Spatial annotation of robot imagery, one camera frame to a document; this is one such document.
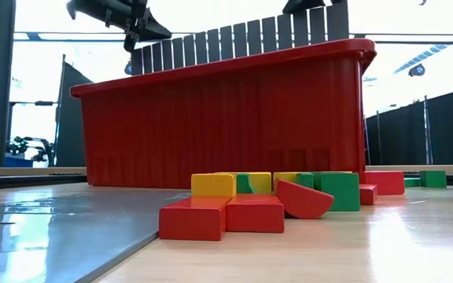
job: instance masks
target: green block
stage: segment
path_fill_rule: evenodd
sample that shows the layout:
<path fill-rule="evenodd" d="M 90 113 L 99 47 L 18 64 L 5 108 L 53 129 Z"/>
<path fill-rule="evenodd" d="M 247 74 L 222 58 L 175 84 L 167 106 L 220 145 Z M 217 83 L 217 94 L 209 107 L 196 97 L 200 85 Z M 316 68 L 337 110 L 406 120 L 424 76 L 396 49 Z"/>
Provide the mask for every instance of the green block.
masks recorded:
<path fill-rule="evenodd" d="M 237 174 L 237 193 L 254 193 L 251 182 L 249 181 L 249 174 Z"/>
<path fill-rule="evenodd" d="M 312 173 L 298 173 L 296 175 L 296 183 L 300 186 L 314 188 L 314 175 Z"/>
<path fill-rule="evenodd" d="M 428 188 L 447 188 L 445 171 L 421 171 L 421 186 Z"/>
<path fill-rule="evenodd" d="M 420 178 L 405 178 L 405 188 L 413 188 L 421 186 Z"/>
<path fill-rule="evenodd" d="M 322 172 L 315 178 L 314 184 L 317 185 L 316 189 L 335 197 L 330 211 L 359 211 L 359 176 L 357 174 Z"/>

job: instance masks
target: red block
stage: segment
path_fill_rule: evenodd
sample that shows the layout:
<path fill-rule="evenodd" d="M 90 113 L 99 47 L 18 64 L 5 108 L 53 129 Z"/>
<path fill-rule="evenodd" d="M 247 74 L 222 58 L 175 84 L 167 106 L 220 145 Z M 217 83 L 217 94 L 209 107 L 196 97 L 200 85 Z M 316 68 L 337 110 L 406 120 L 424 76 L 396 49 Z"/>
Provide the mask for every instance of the red block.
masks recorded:
<path fill-rule="evenodd" d="M 361 205 L 374 205 L 377 200 L 377 185 L 359 184 Z"/>
<path fill-rule="evenodd" d="M 284 206 L 274 195 L 238 194 L 226 205 L 229 232 L 284 232 Z"/>
<path fill-rule="evenodd" d="M 402 171 L 365 171 L 365 183 L 377 185 L 379 196 L 400 195 L 405 193 Z"/>
<path fill-rule="evenodd" d="M 230 200 L 231 197 L 189 197 L 161 208 L 160 239 L 221 241 Z"/>
<path fill-rule="evenodd" d="M 279 179 L 277 197 L 284 209 L 299 219 L 317 219 L 331 207 L 334 197 L 327 193 L 309 189 L 295 183 Z"/>

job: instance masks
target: bin rim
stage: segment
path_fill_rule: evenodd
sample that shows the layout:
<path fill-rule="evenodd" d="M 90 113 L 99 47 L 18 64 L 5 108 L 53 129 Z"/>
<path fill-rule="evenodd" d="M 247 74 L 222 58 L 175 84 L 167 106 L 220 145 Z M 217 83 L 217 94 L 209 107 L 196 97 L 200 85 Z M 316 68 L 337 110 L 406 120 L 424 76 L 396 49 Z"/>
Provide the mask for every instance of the bin rim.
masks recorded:
<path fill-rule="evenodd" d="M 300 46 L 287 50 L 250 55 L 247 57 L 233 58 L 224 61 L 198 64 L 185 68 L 177 68 L 162 72 L 144 75 L 135 75 L 124 79 L 116 79 L 101 83 L 88 83 L 71 88 L 71 96 L 84 98 L 86 95 L 95 95 L 100 92 L 144 86 L 154 83 L 165 83 L 176 79 L 192 78 L 200 75 L 210 75 L 221 72 L 232 72 L 246 68 L 256 68 L 264 65 L 277 64 L 302 58 L 333 56 L 342 53 L 359 53 L 362 72 L 370 66 L 375 58 L 375 42 L 369 39 L 343 39 L 332 42 L 323 42 L 310 46 Z"/>

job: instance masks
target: multicolored block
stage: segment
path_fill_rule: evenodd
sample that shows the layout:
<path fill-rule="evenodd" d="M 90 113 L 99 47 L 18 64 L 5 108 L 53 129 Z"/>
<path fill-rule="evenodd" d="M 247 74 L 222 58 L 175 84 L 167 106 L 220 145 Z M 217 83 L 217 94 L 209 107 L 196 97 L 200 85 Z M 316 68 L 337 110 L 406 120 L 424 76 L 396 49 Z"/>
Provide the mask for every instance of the multicolored block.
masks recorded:
<path fill-rule="evenodd" d="M 192 197 L 233 197 L 236 194 L 237 179 L 232 174 L 192 175 Z"/>
<path fill-rule="evenodd" d="M 361 205 L 374 205 L 377 200 L 377 185 L 359 184 L 359 201 Z"/>
<path fill-rule="evenodd" d="M 330 211 L 359 211 L 359 176 L 354 173 L 321 172 L 314 186 L 334 197 Z"/>
<path fill-rule="evenodd" d="M 249 177 L 249 188 L 253 193 L 266 193 L 272 194 L 272 173 L 270 172 L 220 172 L 223 174 L 232 174 L 237 176 L 237 192 L 244 193 L 247 189 L 245 186 L 245 178 L 241 177 L 239 180 L 239 175 L 248 175 Z"/>
<path fill-rule="evenodd" d="M 279 179 L 296 183 L 296 176 L 298 175 L 298 173 L 300 172 L 274 172 L 274 174 L 272 175 L 274 181 L 274 193 L 277 192 L 277 181 Z"/>
<path fill-rule="evenodd" d="M 284 209 L 298 219 L 318 219 L 332 206 L 333 196 L 278 179 L 277 197 Z"/>
<path fill-rule="evenodd" d="M 447 174 L 445 171 L 421 171 L 421 186 L 447 188 Z"/>
<path fill-rule="evenodd" d="M 379 196 L 405 193 L 405 180 L 402 171 L 365 171 L 363 175 L 365 184 L 377 185 Z"/>
<path fill-rule="evenodd" d="M 238 194 L 226 205 L 226 231 L 284 232 L 284 206 L 274 195 Z"/>
<path fill-rule="evenodd" d="M 167 240 L 221 241 L 231 197 L 189 197 L 160 209 L 159 237 Z"/>
<path fill-rule="evenodd" d="M 420 178 L 405 178 L 405 188 L 414 188 L 421 186 Z"/>

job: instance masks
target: yellow block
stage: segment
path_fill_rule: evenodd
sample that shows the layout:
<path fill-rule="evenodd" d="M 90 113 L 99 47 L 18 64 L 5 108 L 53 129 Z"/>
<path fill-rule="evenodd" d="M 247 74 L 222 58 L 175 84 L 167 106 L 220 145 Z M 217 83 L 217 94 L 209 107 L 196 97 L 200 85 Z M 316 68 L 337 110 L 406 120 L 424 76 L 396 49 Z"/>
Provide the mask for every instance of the yellow block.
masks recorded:
<path fill-rule="evenodd" d="M 192 197 L 233 197 L 237 179 L 232 174 L 193 174 Z"/>
<path fill-rule="evenodd" d="M 300 172 L 274 172 L 274 193 L 277 192 L 277 180 L 296 182 L 296 175 Z"/>
<path fill-rule="evenodd" d="M 272 174 L 270 172 L 249 172 L 249 181 L 256 193 L 272 194 Z"/>

